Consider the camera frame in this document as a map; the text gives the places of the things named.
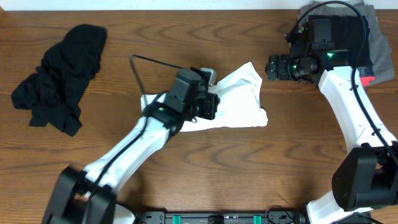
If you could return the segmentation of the white t-shirt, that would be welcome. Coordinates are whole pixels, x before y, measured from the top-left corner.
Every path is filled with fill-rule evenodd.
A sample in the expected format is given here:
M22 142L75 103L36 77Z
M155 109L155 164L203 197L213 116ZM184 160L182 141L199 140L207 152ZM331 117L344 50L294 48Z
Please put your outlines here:
M209 87L220 99L215 119L197 118L184 122L181 131L202 131L211 128L250 128L267 125L265 109L260 104L262 78L251 62L245 63L217 84Z

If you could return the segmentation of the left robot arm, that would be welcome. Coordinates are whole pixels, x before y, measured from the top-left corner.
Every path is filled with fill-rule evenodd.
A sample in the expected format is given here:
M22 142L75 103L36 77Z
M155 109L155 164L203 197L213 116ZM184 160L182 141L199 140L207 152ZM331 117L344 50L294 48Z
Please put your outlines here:
M42 223L134 223L134 212L117 203L124 184L184 122L213 120L220 103L210 93L216 72L181 68L169 91L147 103L133 130L112 150L82 170L65 168L55 184Z

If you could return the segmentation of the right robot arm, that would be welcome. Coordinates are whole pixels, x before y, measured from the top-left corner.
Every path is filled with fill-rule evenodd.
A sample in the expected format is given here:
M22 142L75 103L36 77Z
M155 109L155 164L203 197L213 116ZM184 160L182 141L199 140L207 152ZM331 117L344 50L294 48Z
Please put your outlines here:
M397 138L384 126L364 86L369 29L362 17L320 16L285 35L287 55L271 55L270 80L308 82L328 100L347 155L331 190L306 204L301 223L371 222L368 212L397 204Z

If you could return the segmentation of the folded black shorts orange hem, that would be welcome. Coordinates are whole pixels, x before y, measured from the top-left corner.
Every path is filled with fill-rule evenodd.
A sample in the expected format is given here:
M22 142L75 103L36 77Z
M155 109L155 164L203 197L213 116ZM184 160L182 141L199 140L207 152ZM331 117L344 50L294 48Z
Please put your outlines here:
M302 24L307 53L319 58L320 67L331 70L339 66L356 67L360 82L374 80L369 56L367 20L358 16L311 15Z

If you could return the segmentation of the folded grey garment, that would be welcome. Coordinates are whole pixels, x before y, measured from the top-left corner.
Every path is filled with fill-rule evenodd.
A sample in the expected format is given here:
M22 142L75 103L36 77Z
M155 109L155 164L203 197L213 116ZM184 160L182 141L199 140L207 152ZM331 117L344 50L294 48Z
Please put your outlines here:
M370 49L370 61L373 64L374 80L363 82L364 86L371 86L388 82L394 79L394 66L391 59L391 46L387 37L381 32L379 28L376 10L373 5L367 4L364 1L347 1L348 4L354 6L367 20L370 31L368 32L368 42ZM341 4L329 4L319 7L310 12L301 22L307 22L311 15L317 16L356 16L346 6Z

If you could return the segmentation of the black crumpled garment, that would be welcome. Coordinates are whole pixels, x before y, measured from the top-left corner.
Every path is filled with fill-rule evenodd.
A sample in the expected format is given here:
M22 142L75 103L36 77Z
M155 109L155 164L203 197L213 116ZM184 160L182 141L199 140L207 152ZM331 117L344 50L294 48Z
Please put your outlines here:
M78 132L82 127L78 104L100 70L106 39L104 27L81 24L44 53L35 73L11 95L16 109L32 112L30 126L51 124L71 137Z

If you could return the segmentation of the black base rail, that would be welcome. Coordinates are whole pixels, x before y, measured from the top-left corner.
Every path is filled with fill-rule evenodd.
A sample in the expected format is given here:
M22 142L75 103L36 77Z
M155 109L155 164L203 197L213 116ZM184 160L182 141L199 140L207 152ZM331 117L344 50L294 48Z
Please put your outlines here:
M271 209L263 213L142 212L134 224L306 224L303 212Z

